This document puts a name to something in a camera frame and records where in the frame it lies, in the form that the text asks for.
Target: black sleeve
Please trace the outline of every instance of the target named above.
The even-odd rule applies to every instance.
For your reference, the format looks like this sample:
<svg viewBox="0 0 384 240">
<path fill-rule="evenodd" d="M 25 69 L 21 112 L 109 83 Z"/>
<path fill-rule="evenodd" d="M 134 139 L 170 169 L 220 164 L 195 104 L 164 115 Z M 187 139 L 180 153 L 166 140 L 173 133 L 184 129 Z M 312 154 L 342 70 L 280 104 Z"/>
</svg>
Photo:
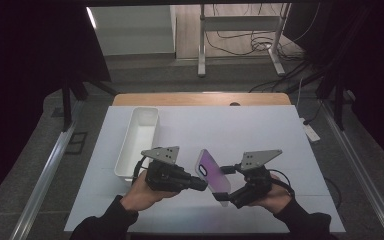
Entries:
<svg viewBox="0 0 384 240">
<path fill-rule="evenodd" d="M 324 213 L 308 214 L 295 198 L 281 212 L 274 214 L 274 217 L 286 224 L 290 231 L 290 239 L 331 239 L 330 215 Z"/>
<path fill-rule="evenodd" d="M 125 239 L 127 229 L 136 222 L 138 213 L 127 212 L 120 203 L 122 196 L 114 201 L 102 217 L 88 217 L 74 229 L 70 240 Z"/>
</svg>

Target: person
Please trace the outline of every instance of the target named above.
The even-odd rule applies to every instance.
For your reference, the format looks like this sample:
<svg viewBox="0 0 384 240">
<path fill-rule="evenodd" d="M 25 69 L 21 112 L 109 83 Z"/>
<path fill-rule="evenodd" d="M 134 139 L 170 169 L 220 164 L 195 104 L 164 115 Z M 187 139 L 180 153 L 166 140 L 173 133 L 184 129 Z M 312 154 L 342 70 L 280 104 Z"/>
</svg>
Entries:
<svg viewBox="0 0 384 240">
<path fill-rule="evenodd" d="M 176 192 L 153 191 L 145 182 L 146 170 L 143 171 L 129 192 L 116 196 L 101 217 L 84 219 L 73 231 L 71 240 L 112 240 L 125 239 L 130 225 L 138 219 L 138 212 L 150 208 L 164 198 L 176 196 Z M 324 213 L 308 214 L 291 197 L 286 189 L 272 184 L 272 190 L 263 198 L 249 204 L 261 206 L 284 222 L 290 233 L 288 239 L 326 240 L 330 239 L 330 215 Z"/>
</svg>

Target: smartphone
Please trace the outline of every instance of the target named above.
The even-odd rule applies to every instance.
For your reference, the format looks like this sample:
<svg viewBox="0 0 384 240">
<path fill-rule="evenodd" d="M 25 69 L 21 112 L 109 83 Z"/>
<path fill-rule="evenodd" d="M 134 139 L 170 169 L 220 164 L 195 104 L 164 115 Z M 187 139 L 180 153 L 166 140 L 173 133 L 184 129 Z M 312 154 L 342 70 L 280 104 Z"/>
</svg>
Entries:
<svg viewBox="0 0 384 240">
<path fill-rule="evenodd" d="M 195 165 L 195 172 L 199 178 L 208 183 L 208 188 L 212 193 L 227 192 L 230 194 L 231 186 L 229 180 L 207 149 L 201 150 Z M 223 207 L 227 207 L 229 202 L 220 201 L 220 204 Z"/>
</svg>

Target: white power adapter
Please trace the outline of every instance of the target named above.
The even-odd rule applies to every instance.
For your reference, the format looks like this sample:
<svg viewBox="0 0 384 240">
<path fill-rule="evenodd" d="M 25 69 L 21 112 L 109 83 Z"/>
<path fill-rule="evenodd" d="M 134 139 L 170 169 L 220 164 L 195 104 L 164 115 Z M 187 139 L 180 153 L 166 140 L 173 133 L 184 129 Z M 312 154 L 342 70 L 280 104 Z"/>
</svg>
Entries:
<svg viewBox="0 0 384 240">
<path fill-rule="evenodd" d="M 304 128 L 304 132 L 305 132 L 305 134 L 307 134 L 308 140 L 311 143 L 316 143 L 316 142 L 320 141 L 319 135 L 317 135 L 317 133 L 313 130 L 313 128 L 309 124 L 307 124 L 307 125 L 304 124 L 305 119 L 300 118 L 300 120 L 302 123 L 302 127 Z"/>
</svg>

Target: white plastic bin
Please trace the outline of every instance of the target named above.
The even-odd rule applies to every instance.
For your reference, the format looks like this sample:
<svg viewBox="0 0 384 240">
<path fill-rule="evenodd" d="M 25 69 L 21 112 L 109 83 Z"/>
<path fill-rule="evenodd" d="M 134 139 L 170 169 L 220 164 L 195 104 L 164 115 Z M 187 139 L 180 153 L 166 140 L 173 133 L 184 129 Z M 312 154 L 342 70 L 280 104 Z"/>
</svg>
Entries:
<svg viewBox="0 0 384 240">
<path fill-rule="evenodd" d="M 127 183 L 133 178 L 133 171 L 139 160 L 141 152 L 153 148 L 153 141 L 158 125 L 158 109 L 151 107 L 138 107 L 132 112 L 126 137 L 121 147 L 120 155 L 114 168 L 115 174 Z M 147 167 L 146 159 L 142 166 Z"/>
</svg>

